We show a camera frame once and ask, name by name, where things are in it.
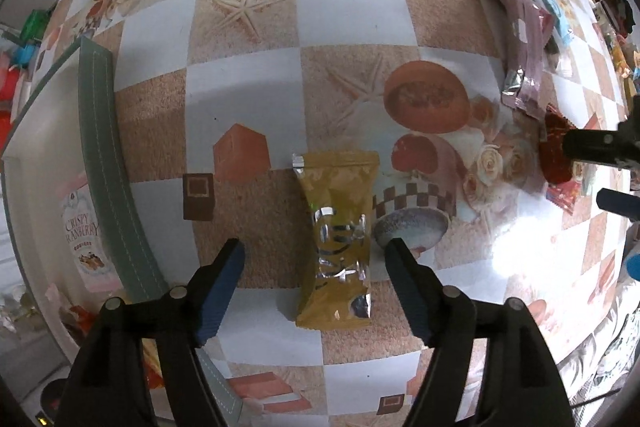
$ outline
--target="candy wrapper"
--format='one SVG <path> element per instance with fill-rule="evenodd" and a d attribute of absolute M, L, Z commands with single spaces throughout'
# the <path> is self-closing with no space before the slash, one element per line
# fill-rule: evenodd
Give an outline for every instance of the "candy wrapper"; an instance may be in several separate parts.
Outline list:
<path fill-rule="evenodd" d="M 502 103 L 542 120 L 538 105 L 544 48 L 553 30 L 553 18 L 532 0 L 501 0 L 511 23 L 507 38 L 507 76 Z"/>
<path fill-rule="evenodd" d="M 568 46 L 572 39 L 574 38 L 574 31 L 569 26 L 569 21 L 567 20 L 564 12 L 558 5 L 557 0 L 542 0 L 542 3 L 545 9 L 554 16 L 554 25 L 560 38 L 562 40 L 562 44 Z"/>
<path fill-rule="evenodd" d="M 314 251 L 302 280 L 298 327 L 335 330 L 371 323 L 370 213 L 379 164 L 376 152 L 293 156 L 314 230 Z"/>

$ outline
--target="red object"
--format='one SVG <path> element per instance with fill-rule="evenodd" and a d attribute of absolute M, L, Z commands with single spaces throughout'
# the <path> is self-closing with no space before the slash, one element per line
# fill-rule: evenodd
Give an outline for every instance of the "red object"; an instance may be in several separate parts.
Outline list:
<path fill-rule="evenodd" d="M 266 136 L 234 124 L 213 146 L 213 164 L 219 181 L 251 181 L 271 169 Z"/>
<path fill-rule="evenodd" d="M 391 166 L 400 172 L 431 174 L 438 169 L 438 152 L 426 136 L 402 136 L 391 153 Z"/>
<path fill-rule="evenodd" d="M 240 398 L 261 400 L 293 393 L 291 386 L 271 371 L 246 377 L 228 378 L 227 382 Z"/>
<path fill-rule="evenodd" d="M 435 62 L 414 60 L 394 70 L 385 83 L 385 109 L 412 131 L 440 134 L 460 129 L 471 113 L 465 86 Z"/>
<path fill-rule="evenodd" d="M 546 108 L 546 140 L 540 140 L 540 168 L 545 180 L 553 184 L 566 183 L 574 175 L 572 161 L 562 154 L 562 140 L 575 125 L 549 104 Z"/>
<path fill-rule="evenodd" d="M 0 111 L 0 149 L 4 147 L 10 131 L 11 113 L 9 111 Z"/>
<path fill-rule="evenodd" d="M 0 87 L 0 100 L 13 100 L 15 93 L 15 86 L 20 79 L 20 72 L 22 70 L 18 66 L 14 66 L 7 71 L 4 78 L 4 84 Z"/>

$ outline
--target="snack package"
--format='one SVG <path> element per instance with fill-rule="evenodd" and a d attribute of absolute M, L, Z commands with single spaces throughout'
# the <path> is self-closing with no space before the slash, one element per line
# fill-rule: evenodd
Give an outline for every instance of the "snack package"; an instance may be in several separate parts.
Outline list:
<path fill-rule="evenodd" d="M 544 47 L 553 30 L 549 13 L 532 0 L 501 1 L 512 28 L 507 39 L 507 76 L 502 89 L 502 103 L 542 120 L 544 110 L 538 106 L 538 96 Z"/>
<path fill-rule="evenodd" d="M 293 156 L 314 230 L 314 251 L 302 280 L 296 325 L 312 330 L 371 324 L 369 247 L 377 152 Z"/>
<path fill-rule="evenodd" d="M 58 191 L 63 233 L 85 288 L 92 292 L 122 288 L 111 259 L 104 251 L 86 174 Z"/>
<path fill-rule="evenodd" d="M 574 38 L 574 31 L 569 26 L 564 12 L 560 9 L 557 0 L 542 0 L 545 9 L 555 17 L 555 27 L 560 35 L 562 44 L 568 46 Z"/>

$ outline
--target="pink snack package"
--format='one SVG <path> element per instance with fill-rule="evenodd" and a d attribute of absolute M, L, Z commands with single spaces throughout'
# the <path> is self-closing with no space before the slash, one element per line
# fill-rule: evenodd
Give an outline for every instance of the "pink snack package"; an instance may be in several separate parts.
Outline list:
<path fill-rule="evenodd" d="M 60 187 L 58 199 L 69 253 L 85 288 L 92 293 L 120 290 L 122 282 L 100 240 L 86 174 Z"/>

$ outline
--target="starfish print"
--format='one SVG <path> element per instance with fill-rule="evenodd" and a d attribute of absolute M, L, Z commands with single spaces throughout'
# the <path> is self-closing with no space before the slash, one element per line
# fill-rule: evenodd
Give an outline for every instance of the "starfish print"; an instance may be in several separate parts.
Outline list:
<path fill-rule="evenodd" d="M 212 3 L 228 12 L 227 15 L 215 26 L 216 31 L 223 30 L 236 21 L 240 21 L 249 30 L 251 36 L 260 40 L 261 36 L 255 25 L 255 13 L 262 8 L 272 6 L 284 0 L 266 0 L 255 2 L 253 0 L 212 0 Z"/>
<path fill-rule="evenodd" d="M 332 80 L 335 84 L 342 87 L 342 89 L 344 89 L 351 98 L 351 103 L 334 121 L 334 125 L 336 127 L 351 118 L 360 104 L 364 102 L 379 102 L 382 100 L 385 88 L 380 76 L 381 68 L 382 55 L 378 55 L 376 57 L 376 60 L 364 81 L 360 78 L 354 78 L 347 74 L 343 74 L 340 71 L 334 70 L 334 68 L 326 68 L 326 71 L 329 74 L 329 80 Z"/>

